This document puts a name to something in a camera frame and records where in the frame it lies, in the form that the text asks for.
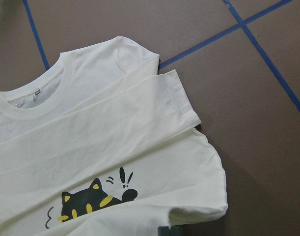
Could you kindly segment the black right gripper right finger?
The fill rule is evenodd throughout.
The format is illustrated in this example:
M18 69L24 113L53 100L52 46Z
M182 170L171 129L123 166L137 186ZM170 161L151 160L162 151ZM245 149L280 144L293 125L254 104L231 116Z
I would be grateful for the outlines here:
M183 228L180 226L172 226L171 236L184 236Z

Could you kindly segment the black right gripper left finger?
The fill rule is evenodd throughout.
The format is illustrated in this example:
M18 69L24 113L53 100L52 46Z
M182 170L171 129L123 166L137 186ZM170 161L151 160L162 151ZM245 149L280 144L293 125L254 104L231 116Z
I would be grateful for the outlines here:
M170 228L168 226L158 227L158 236L171 236Z

